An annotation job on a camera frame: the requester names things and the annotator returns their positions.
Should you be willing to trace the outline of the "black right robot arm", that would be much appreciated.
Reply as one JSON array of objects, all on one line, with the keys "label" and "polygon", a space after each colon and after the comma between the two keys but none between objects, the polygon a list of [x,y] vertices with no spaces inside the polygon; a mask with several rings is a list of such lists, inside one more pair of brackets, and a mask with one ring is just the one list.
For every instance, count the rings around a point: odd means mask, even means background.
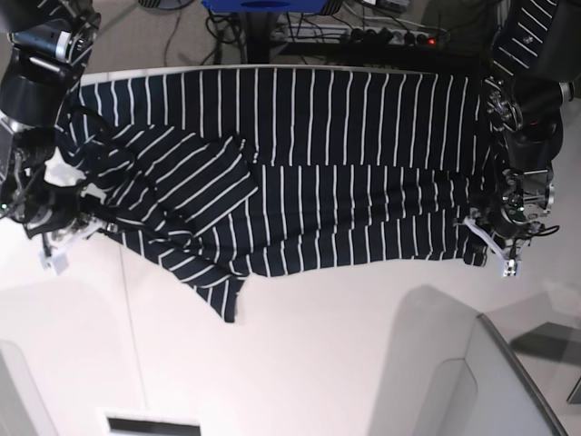
[{"label": "black right robot arm", "polygon": [[[96,197],[85,191],[113,148],[107,122],[75,102],[101,16],[90,1],[4,1],[1,31],[12,45],[1,80],[1,216],[41,236],[41,264],[59,274],[70,247],[115,229]],[[79,148],[86,168],[72,186],[45,180],[57,149],[61,117],[94,122],[97,145]]]}]

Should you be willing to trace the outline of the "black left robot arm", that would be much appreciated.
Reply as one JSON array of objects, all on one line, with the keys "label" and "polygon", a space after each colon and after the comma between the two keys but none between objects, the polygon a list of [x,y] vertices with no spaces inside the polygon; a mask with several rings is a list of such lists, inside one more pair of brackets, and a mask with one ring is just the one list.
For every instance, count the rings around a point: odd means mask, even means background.
[{"label": "black left robot arm", "polygon": [[463,224],[515,277],[524,246],[557,232],[553,161],[564,142],[563,105],[580,95],[580,4],[512,1],[487,52],[483,121],[493,150],[490,188],[470,198]]}]

